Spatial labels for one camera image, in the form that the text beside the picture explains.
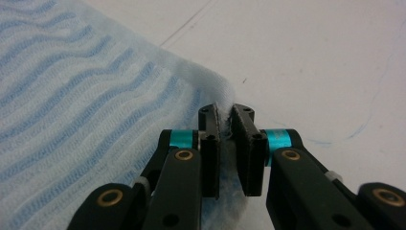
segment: brass screw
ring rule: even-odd
[[[114,198],[107,198],[108,195],[116,195]],[[122,200],[123,192],[118,189],[107,190],[98,197],[98,204],[101,207],[110,207]]]
[[[187,161],[187,160],[192,159],[193,153],[191,151],[188,151],[188,150],[181,150],[181,151],[176,152],[175,157],[178,160]]]
[[[289,160],[299,160],[301,158],[301,155],[297,153],[296,151],[293,150],[285,150],[282,152],[282,156]]]
[[[405,200],[398,194],[387,189],[374,189],[373,195],[380,201],[392,205],[394,207],[402,207],[405,205]]]

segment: teal tape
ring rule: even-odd
[[[286,129],[266,129],[265,132],[268,136],[268,145],[270,151],[266,166],[270,167],[275,150],[283,147],[292,147],[292,142]]]
[[[169,145],[179,149],[193,147],[193,130],[173,130],[170,133]]]

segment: blue and white cloth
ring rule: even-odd
[[[206,104],[225,119],[233,99],[216,73],[80,2],[1,1],[0,229],[66,228],[94,189],[137,177],[162,129],[197,128]],[[244,207],[235,172],[222,178],[205,229],[233,228]]]

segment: white surface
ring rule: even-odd
[[[227,78],[258,127],[297,129],[353,192],[406,190],[404,1],[84,2]],[[270,224],[251,198],[238,228]]]

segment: striped towel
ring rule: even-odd
[[[94,189],[137,177],[162,129],[197,128],[201,106],[233,99],[216,73],[80,2],[1,1],[0,229],[65,229]],[[205,229],[236,226],[228,176],[204,199]]]

